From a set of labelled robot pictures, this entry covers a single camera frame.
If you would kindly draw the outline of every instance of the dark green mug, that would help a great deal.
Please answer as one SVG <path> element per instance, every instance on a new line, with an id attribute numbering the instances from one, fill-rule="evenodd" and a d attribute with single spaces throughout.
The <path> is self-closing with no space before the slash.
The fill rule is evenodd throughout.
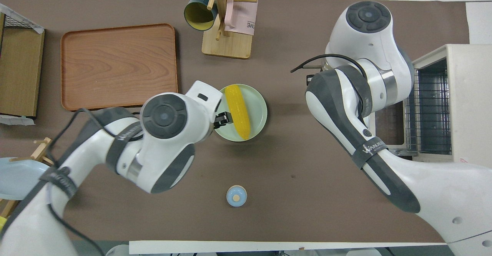
<path id="1" fill-rule="evenodd" d="M 217 17 L 217 5 L 214 3 L 212 10 L 207 9 L 209 0 L 189 0 L 184 8 L 184 19 L 196 30 L 209 30 Z"/>

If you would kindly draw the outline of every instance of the wooden mug stand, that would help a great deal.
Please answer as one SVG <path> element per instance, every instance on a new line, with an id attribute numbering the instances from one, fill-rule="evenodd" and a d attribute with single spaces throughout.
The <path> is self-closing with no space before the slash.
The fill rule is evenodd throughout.
<path id="1" fill-rule="evenodd" d="M 235 2 L 258 2 L 258 0 L 234 0 Z M 214 25 L 203 32 L 202 52 L 206 55 L 248 59 L 251 55 L 253 36 L 225 31 L 224 17 L 227 0 L 209 0 L 207 9 L 217 4 L 218 16 Z"/>
<path id="2" fill-rule="evenodd" d="M 21 161 L 21 160 L 35 160 L 39 162 L 44 162 L 48 166 L 53 165 L 53 162 L 46 158 L 46 149 L 48 147 L 48 144 L 51 142 L 50 138 L 44 138 L 44 140 L 36 140 L 34 141 L 35 144 L 39 144 L 36 150 L 31 154 L 29 157 L 19 157 L 19 158 L 11 158 L 9 159 L 10 162 L 15 162 L 15 161 Z M 0 198 L 0 209 L 2 210 L 0 212 L 0 217 L 1 218 L 7 218 L 10 216 L 10 214 L 14 211 L 15 207 L 19 203 L 18 200 L 7 200 L 7 199 L 1 199 Z"/>

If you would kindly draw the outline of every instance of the plate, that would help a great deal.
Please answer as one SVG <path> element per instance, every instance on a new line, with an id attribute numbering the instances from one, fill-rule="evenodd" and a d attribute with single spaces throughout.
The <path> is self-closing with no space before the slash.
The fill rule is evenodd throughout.
<path id="1" fill-rule="evenodd" d="M 0 198 L 23 200 L 48 166 L 34 160 L 0 158 Z"/>
<path id="2" fill-rule="evenodd" d="M 264 98 L 262 97 L 262 95 L 257 90 L 255 90 L 255 88 L 244 84 L 237 84 L 237 85 L 239 86 L 239 90 L 241 90 L 241 94 L 243 95 L 244 103 L 246 104 L 246 109 L 248 109 L 249 123 L 251 125 L 251 133 L 249 134 L 249 138 L 247 140 L 251 140 L 253 137 L 258 135 L 258 133 L 260 133 L 260 131 L 265 126 L 265 123 L 267 122 L 267 115 L 268 115 L 267 104 Z M 224 91 L 225 88 L 227 88 L 227 86 L 222 88 L 220 92 L 225 93 Z M 217 113 L 222 113 L 225 111 L 229 112 L 229 105 L 227 105 L 227 100 L 225 99 L 224 96 L 217 108 Z M 234 123 L 221 126 L 220 128 L 216 129 L 216 132 L 221 137 L 229 141 L 233 141 L 233 142 L 246 141 L 243 138 L 241 138 L 241 136 L 239 136 L 234 126 Z"/>

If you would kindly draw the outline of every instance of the pink mug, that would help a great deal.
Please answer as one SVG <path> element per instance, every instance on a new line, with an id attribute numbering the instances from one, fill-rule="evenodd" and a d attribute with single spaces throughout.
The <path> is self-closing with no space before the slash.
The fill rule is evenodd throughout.
<path id="1" fill-rule="evenodd" d="M 227 0 L 225 31 L 254 35 L 258 2 L 234 2 Z"/>

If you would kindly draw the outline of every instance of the yellow corn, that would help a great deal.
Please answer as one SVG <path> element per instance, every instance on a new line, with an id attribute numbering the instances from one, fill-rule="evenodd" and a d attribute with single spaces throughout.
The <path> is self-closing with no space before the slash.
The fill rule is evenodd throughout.
<path id="1" fill-rule="evenodd" d="M 227 86 L 225 88 L 225 99 L 229 105 L 229 112 L 231 112 L 236 131 L 241 138 L 247 140 L 251 132 L 251 126 L 249 125 L 248 110 L 239 86 L 236 84 Z"/>
<path id="2" fill-rule="evenodd" d="M 0 230 L 2 230 L 3 226 L 7 222 L 7 219 L 4 217 L 0 217 Z"/>

